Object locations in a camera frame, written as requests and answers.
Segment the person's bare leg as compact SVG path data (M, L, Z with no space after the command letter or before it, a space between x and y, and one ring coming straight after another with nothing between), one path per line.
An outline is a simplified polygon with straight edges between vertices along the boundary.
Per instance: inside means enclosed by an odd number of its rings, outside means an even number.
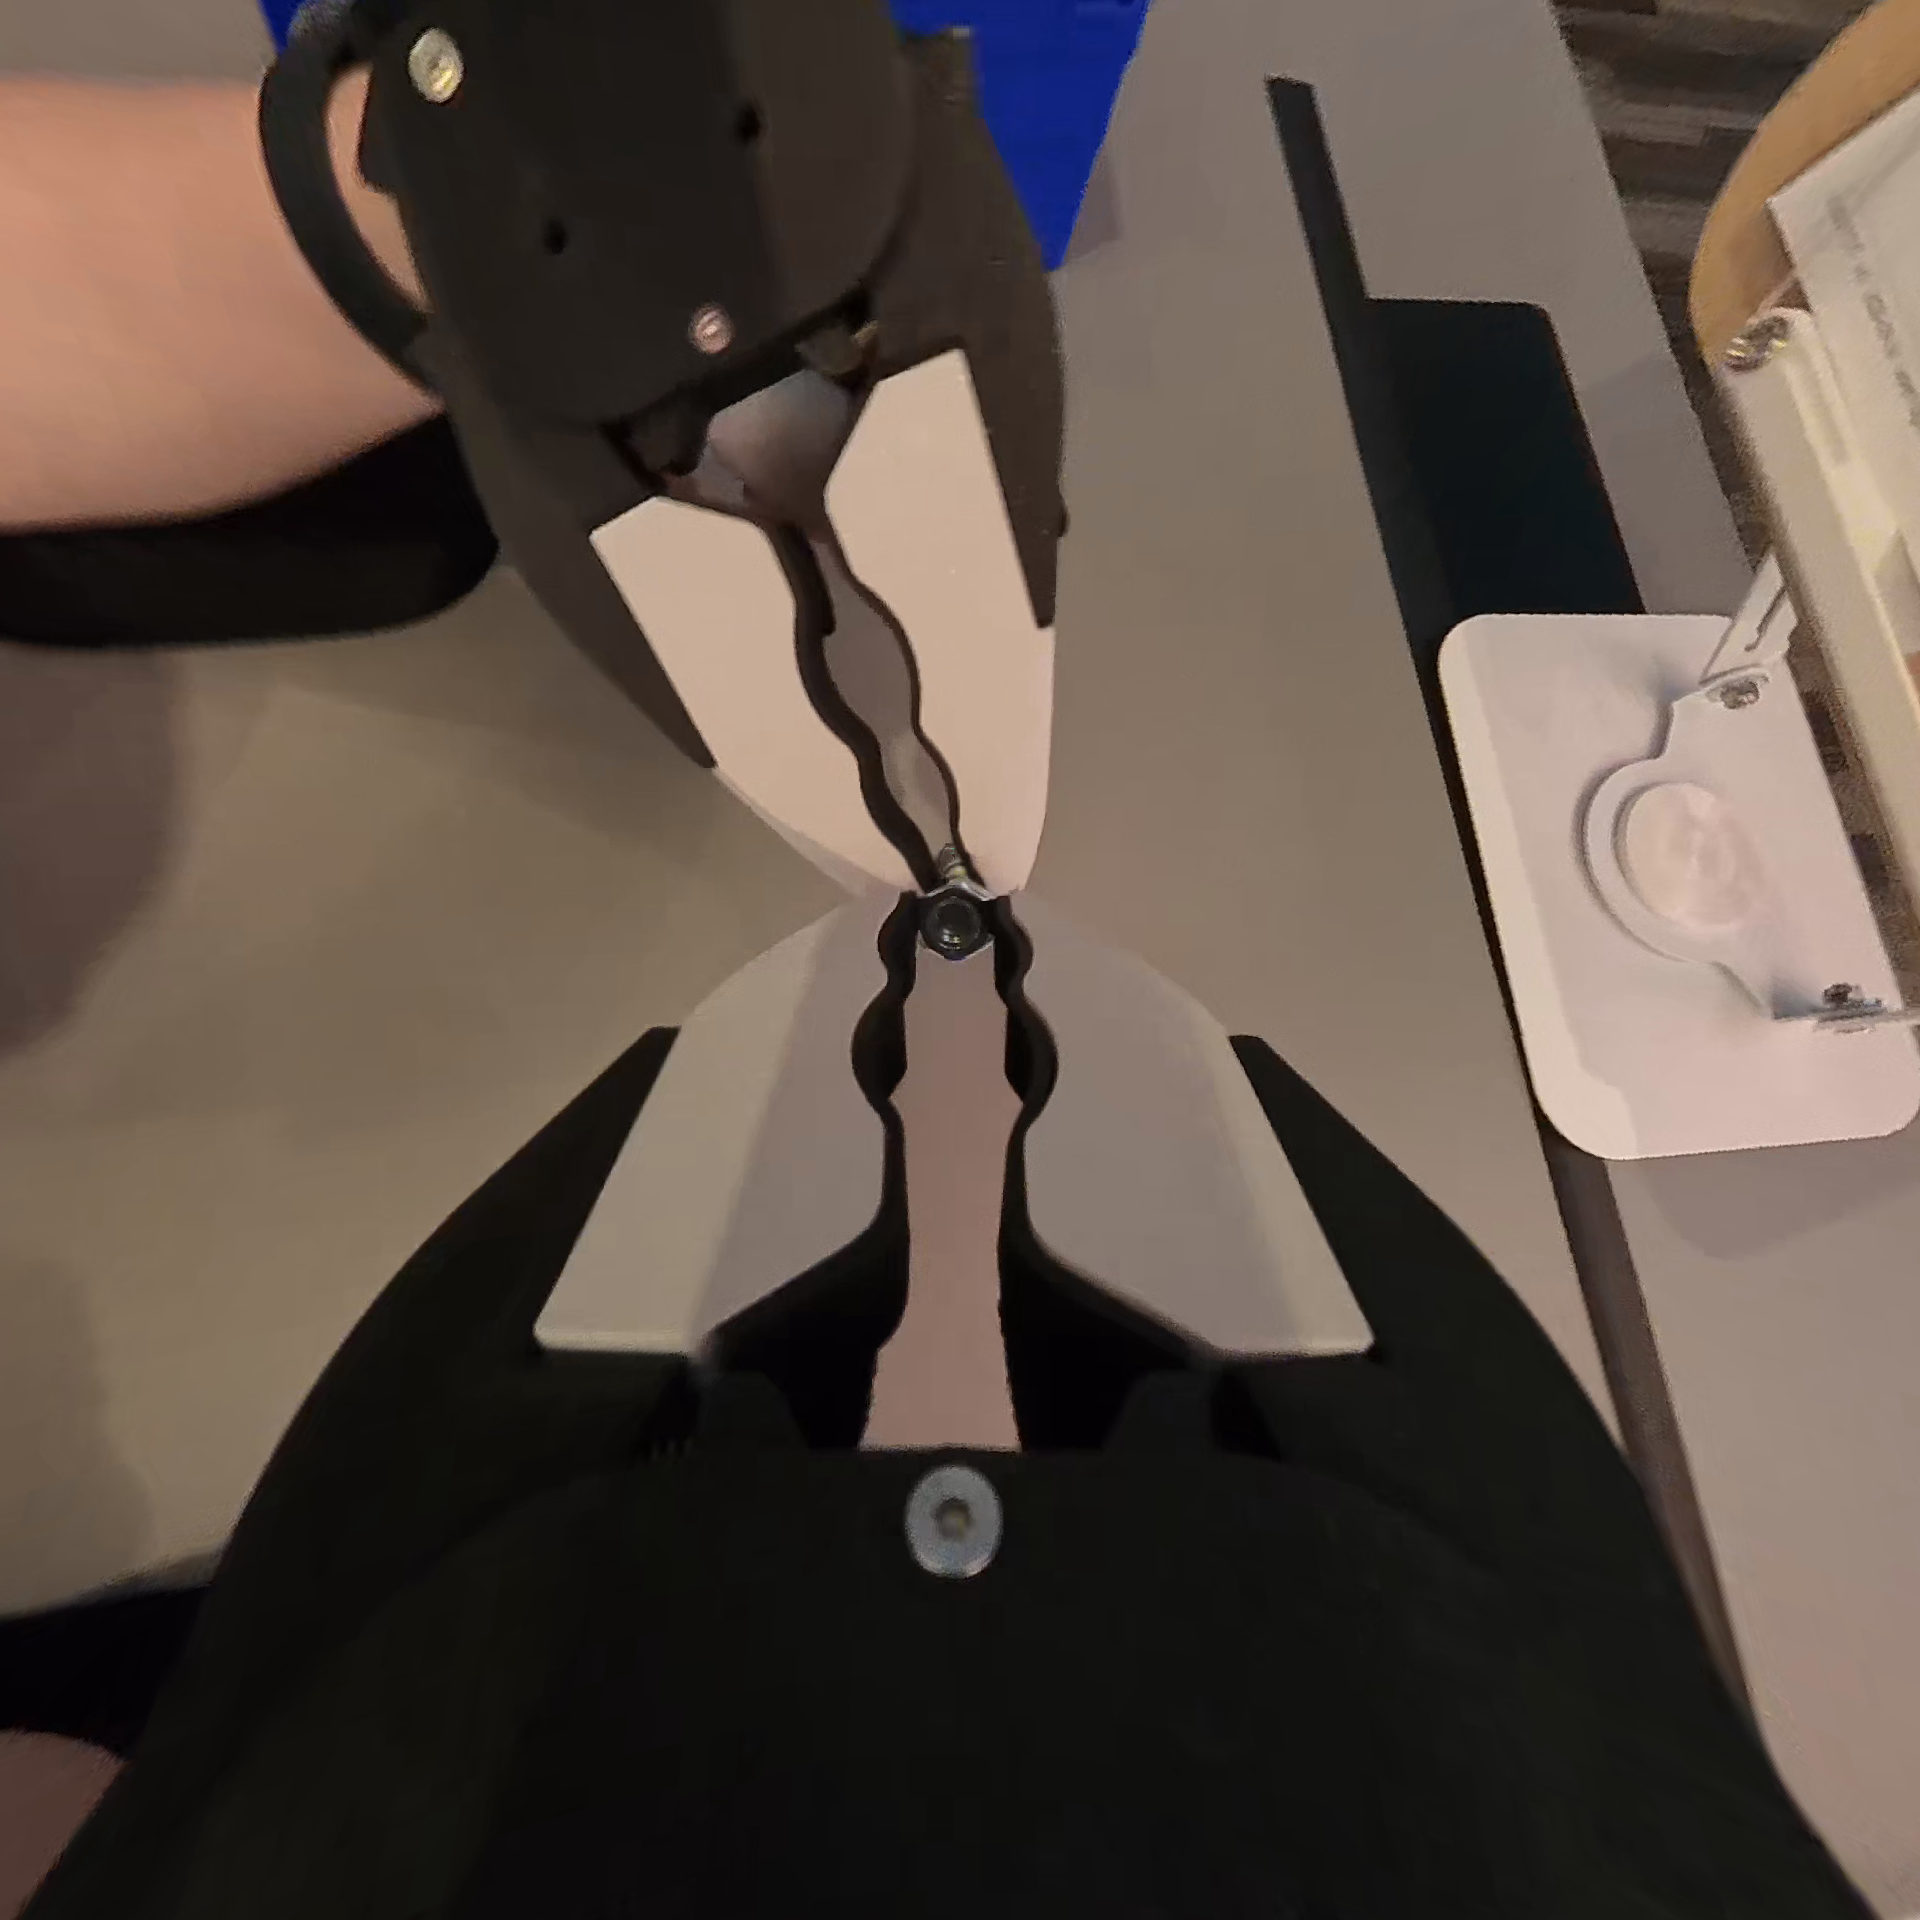
M2 1919L17 1919L121 1772L86 1742L2 1734Z

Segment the black fitness wristband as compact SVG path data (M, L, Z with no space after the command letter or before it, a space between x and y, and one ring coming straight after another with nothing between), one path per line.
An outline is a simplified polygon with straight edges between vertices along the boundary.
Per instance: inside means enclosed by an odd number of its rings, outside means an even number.
M425 313L351 216L328 133L334 88L351 71L371 71L400 19L404 6L391 2L301 6L261 79L256 134L283 224L326 299L377 356L438 405L443 397L419 359Z

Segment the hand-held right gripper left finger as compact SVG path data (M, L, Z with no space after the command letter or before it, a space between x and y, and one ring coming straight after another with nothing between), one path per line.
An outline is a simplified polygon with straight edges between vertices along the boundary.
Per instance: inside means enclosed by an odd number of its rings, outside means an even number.
M540 1351L700 1357L799 1283L872 1287L890 1333L910 942L910 898L863 893L691 1009L535 1319Z

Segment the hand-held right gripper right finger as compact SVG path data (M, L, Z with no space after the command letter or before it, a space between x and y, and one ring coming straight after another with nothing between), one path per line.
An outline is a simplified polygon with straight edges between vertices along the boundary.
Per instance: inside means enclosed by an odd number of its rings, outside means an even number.
M1023 1142L1043 1255L1234 1359L1333 1359L1364 1320L1226 1028L1029 893L1023 1001L1052 1078Z

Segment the blue divided plastic bin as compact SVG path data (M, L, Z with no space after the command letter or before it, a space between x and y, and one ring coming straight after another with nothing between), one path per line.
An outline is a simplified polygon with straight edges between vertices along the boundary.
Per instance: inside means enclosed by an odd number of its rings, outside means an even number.
M799 310L887 253L910 171L907 56L960 79L1049 269L1064 261L1144 6L404 6L371 67L410 93L443 35L463 75L410 95L428 262L518 306L766 310L772 218L799 230Z

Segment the silver hex bolt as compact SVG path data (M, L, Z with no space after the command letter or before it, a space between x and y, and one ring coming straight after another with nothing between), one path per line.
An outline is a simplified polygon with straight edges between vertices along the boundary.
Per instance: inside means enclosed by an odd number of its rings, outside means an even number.
M965 962L992 942L993 896L970 901L965 896L936 893L936 882L918 901L918 928L922 947L947 962Z

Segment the black wrist rest pad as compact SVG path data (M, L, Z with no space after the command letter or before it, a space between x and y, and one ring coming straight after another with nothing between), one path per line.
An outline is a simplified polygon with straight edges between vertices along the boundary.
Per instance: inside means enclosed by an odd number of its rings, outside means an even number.
M2 538L2 637L149 653L332 641L428 621L497 555L443 421L216 516Z

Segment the person's left hand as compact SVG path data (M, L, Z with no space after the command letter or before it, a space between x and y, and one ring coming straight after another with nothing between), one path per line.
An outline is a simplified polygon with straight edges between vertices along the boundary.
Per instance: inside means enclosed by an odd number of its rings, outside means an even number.
M379 262L385 284L425 315L429 295L396 202L371 184L364 171L369 85L369 68L351 67L328 95L332 179L364 250ZM699 462L668 473L666 492L716 511L788 521L818 532L822 490L846 423L847 397L812 373L795 373L713 417L700 432Z

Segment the person's left forearm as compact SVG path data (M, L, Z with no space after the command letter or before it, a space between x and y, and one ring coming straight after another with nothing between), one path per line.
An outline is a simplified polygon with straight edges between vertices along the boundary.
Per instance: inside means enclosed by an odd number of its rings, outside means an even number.
M438 411L300 256L259 88L5 75L7 535L233 511Z

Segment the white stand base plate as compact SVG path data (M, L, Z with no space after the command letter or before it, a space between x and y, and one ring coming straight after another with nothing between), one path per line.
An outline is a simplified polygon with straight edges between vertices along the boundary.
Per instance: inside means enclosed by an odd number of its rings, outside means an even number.
M1438 685L1554 1129L1607 1163L1899 1135L1913 1018L1765 620L1482 615Z

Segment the printed instruction poster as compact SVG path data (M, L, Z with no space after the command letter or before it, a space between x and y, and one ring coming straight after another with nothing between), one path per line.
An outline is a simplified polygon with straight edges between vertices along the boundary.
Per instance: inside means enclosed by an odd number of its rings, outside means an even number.
M1885 469L1918 449L1918 97L1768 202L1802 295Z

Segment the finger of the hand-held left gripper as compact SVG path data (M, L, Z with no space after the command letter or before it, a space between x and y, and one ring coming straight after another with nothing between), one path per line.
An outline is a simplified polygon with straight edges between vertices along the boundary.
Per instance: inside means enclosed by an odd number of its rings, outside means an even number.
M1051 795L1056 637L1032 609L964 352L874 385L824 506L851 587L907 646L960 852L987 888L1024 888Z
M802 687L799 600L766 530L646 498L590 547L699 733L718 783L849 891L910 891L875 828L854 753Z

